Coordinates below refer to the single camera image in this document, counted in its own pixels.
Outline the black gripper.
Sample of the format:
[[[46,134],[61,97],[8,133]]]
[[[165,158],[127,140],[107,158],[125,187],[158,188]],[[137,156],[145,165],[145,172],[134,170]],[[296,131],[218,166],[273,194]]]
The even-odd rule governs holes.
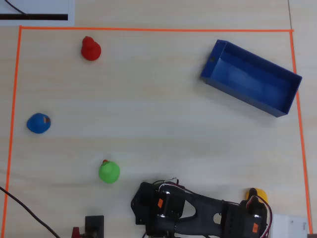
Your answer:
[[[240,235],[268,235],[270,231],[270,206],[262,197],[257,197],[255,188],[250,188],[248,198],[240,202],[243,216],[240,218]]]

